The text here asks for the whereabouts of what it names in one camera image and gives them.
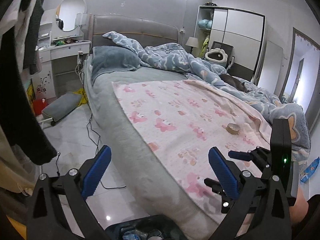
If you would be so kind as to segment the person's hand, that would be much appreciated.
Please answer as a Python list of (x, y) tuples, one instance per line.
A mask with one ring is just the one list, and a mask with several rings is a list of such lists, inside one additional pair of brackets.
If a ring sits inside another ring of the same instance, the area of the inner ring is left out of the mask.
[(299, 187), (297, 191), (296, 202), (294, 206), (289, 208), (291, 225), (297, 225), (300, 223), (308, 213), (308, 209), (309, 204), (305, 200), (303, 191)]

